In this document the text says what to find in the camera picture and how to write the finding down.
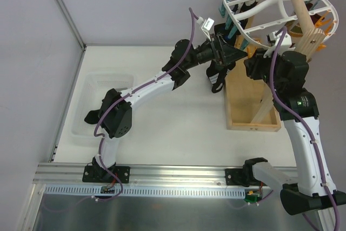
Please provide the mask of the black sock white stripes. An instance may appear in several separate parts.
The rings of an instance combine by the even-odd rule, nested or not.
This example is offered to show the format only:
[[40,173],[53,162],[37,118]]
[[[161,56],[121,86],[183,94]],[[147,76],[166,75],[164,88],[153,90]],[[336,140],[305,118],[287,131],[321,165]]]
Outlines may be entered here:
[[84,118],[84,122],[90,125],[101,124],[100,119],[102,116],[103,112],[101,110],[91,110]]

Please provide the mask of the black sock plain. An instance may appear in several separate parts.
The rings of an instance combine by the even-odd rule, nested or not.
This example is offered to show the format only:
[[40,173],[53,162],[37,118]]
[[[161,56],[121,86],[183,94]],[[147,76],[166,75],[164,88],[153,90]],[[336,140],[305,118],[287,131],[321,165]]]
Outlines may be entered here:
[[214,26],[216,49],[216,68],[225,69],[226,72],[232,70],[237,61],[237,48],[234,47],[235,37],[228,39],[229,29],[225,29],[225,23],[216,24]]

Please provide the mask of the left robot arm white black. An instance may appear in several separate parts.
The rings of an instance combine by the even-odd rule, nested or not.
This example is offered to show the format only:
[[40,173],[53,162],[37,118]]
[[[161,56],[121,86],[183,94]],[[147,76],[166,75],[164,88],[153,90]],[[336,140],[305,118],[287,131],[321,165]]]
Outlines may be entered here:
[[236,61],[245,58],[247,53],[229,44],[222,33],[212,34],[210,39],[197,47],[192,41],[182,39],[175,44],[170,59],[153,78],[139,86],[117,91],[108,90],[102,99],[101,107],[91,110],[84,122],[95,126],[94,136],[101,138],[97,154],[91,164],[85,166],[83,182],[128,183],[124,176],[129,167],[119,167],[115,154],[118,140],[132,127],[132,113],[150,99],[173,91],[182,86],[189,78],[189,69],[210,62],[207,77],[212,84],[212,92],[222,90],[225,77],[236,65]]

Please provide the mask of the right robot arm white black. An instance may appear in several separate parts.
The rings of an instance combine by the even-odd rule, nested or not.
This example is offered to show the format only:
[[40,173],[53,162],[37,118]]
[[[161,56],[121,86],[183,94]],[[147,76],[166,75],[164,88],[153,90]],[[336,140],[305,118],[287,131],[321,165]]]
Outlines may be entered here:
[[336,188],[324,158],[316,99],[304,87],[309,70],[305,55],[285,51],[267,56],[258,49],[244,65],[249,78],[263,80],[273,91],[274,107],[289,135],[297,167],[297,177],[290,178],[264,158],[249,159],[243,167],[244,182],[266,184],[279,194],[290,215],[344,205],[345,193]]

